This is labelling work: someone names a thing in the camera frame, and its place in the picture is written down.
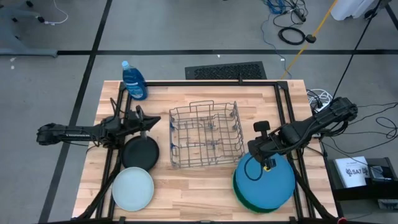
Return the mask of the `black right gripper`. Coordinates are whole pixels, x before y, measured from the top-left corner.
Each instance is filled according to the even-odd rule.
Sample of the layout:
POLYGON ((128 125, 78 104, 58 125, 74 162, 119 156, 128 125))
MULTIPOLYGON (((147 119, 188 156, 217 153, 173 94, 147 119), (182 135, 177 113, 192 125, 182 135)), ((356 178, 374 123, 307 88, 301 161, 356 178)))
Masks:
POLYGON ((280 137, 276 135, 258 136, 253 140, 248 141, 249 153, 258 162, 263 162, 263 169, 269 171, 276 166, 275 159, 267 159, 274 154, 282 154, 282 142, 280 137))

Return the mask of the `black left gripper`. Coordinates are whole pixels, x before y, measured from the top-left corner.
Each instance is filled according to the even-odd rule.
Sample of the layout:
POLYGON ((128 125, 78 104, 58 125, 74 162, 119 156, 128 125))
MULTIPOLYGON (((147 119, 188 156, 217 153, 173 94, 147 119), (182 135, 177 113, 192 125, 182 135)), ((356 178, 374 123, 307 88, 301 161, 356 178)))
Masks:
POLYGON ((127 136, 137 132, 150 131, 160 120, 160 116, 147 115, 126 118, 123 122, 123 135, 127 136))

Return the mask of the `black plate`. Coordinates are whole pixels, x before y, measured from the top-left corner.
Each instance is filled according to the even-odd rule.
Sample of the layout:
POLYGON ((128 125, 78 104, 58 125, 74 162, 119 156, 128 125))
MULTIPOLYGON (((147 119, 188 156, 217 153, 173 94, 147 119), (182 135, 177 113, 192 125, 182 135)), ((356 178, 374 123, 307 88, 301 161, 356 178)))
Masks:
POLYGON ((139 167, 149 171, 157 163, 159 154, 158 144, 152 138, 136 136, 125 143, 121 162, 124 168, 139 167))

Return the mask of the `dark green plate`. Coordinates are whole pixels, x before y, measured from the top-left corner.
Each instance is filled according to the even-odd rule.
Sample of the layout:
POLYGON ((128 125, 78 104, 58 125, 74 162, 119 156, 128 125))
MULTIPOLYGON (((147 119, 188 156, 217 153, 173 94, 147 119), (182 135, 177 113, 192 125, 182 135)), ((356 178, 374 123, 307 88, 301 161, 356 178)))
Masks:
POLYGON ((271 213, 274 212, 276 210, 278 210, 279 208, 260 208, 257 207, 255 205, 253 205, 252 203, 248 202, 242 195, 242 193, 239 191, 238 189, 238 185, 236 182, 236 174, 233 173, 232 174, 232 178, 231 178, 231 183, 232 183, 232 189, 233 192, 235 194, 235 197, 237 199, 237 201, 247 210, 251 211, 252 213, 271 213))

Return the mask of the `grey wire dish rack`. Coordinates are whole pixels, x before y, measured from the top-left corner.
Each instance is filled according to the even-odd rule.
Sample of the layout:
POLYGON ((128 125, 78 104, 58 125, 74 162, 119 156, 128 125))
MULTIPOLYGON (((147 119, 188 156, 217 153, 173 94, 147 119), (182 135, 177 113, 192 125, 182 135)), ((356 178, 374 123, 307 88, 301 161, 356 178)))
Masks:
POLYGON ((232 164, 245 155, 237 102, 196 101, 169 110, 170 162, 175 168, 232 164))

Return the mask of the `pale blue plate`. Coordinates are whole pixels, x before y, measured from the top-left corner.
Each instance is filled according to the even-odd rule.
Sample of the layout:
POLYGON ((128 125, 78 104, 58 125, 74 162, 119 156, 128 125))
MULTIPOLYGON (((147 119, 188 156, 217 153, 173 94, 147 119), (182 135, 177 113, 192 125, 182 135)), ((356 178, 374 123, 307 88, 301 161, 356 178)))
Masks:
POLYGON ((112 196, 116 205, 128 212, 142 210, 152 200, 154 181, 150 174, 140 167, 128 167, 115 178, 112 196))

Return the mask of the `blue dish soap bottle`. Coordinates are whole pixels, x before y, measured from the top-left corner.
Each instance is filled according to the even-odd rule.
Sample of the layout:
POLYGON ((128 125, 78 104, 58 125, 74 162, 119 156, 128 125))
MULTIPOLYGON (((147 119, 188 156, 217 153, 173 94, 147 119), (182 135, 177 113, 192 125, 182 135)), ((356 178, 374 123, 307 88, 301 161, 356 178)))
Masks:
POLYGON ((147 98, 147 86, 142 73, 128 63, 122 62, 123 82, 128 93, 134 100, 142 101, 147 98))

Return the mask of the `white booklet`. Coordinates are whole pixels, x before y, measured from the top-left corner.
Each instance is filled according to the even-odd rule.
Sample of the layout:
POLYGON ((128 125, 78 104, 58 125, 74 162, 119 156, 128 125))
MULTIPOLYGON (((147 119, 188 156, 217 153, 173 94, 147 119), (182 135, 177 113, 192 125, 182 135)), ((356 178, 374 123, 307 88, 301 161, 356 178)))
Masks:
POLYGON ((333 162, 344 188, 364 186, 366 178, 370 178, 364 156, 335 159, 333 162))

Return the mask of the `black side cabinet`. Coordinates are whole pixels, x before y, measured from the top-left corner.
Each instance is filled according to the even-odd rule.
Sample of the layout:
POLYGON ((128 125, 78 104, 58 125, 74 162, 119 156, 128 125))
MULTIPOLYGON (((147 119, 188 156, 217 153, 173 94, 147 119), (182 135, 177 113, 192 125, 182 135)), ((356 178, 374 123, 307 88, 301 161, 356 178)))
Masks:
POLYGON ((355 200, 370 200, 375 202, 381 210, 398 212, 398 172, 394 170, 391 160, 388 157, 365 159, 368 165, 390 168, 394 180, 391 182, 373 182, 370 178, 366 178, 366 185, 364 186, 344 188, 334 160, 325 159, 326 171, 338 214, 343 213, 340 206, 341 202, 355 200))

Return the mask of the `black floor vent grate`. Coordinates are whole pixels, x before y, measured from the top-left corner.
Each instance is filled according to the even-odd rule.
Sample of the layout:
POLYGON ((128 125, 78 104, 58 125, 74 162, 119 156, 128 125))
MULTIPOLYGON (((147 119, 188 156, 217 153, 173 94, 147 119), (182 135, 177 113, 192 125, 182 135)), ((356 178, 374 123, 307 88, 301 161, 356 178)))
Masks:
POLYGON ((261 61, 185 67, 185 78, 187 80, 267 80, 261 61))

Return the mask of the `black device on cabinet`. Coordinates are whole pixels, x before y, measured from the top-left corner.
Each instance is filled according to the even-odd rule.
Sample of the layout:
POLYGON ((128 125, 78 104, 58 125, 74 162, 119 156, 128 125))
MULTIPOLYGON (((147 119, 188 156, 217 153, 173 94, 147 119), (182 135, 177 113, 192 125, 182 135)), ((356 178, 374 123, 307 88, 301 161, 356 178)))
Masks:
POLYGON ((368 168, 370 179, 373 182, 391 182, 394 180, 390 168, 386 166, 368 165, 368 168))

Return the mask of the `black power strip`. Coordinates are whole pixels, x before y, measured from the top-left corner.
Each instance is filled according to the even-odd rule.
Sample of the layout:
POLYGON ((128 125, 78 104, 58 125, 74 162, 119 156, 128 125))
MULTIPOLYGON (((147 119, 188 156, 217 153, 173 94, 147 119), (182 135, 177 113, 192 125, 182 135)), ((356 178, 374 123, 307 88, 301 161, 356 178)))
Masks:
POLYGON ((307 18, 306 18, 306 10, 305 9, 301 9, 301 8, 298 8, 298 7, 296 7, 295 9, 294 9, 294 13, 295 13, 295 15, 302 21, 302 22, 305 22, 306 20, 307 20, 307 18))

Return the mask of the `grey desk base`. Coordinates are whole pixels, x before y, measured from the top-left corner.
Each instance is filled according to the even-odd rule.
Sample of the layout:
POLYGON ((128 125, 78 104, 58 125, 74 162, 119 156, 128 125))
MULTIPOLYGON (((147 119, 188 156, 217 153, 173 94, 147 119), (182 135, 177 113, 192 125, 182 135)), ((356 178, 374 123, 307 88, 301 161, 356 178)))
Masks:
POLYGON ((32 0, 21 0, 19 4, 5 6, 0 3, 0 40, 6 47, 0 47, 0 55, 20 56, 51 56, 56 58, 58 50, 29 48, 21 42, 20 36, 14 32, 12 24, 18 22, 19 17, 31 17, 44 23, 45 19, 36 11, 21 9, 22 6, 33 8, 32 0))

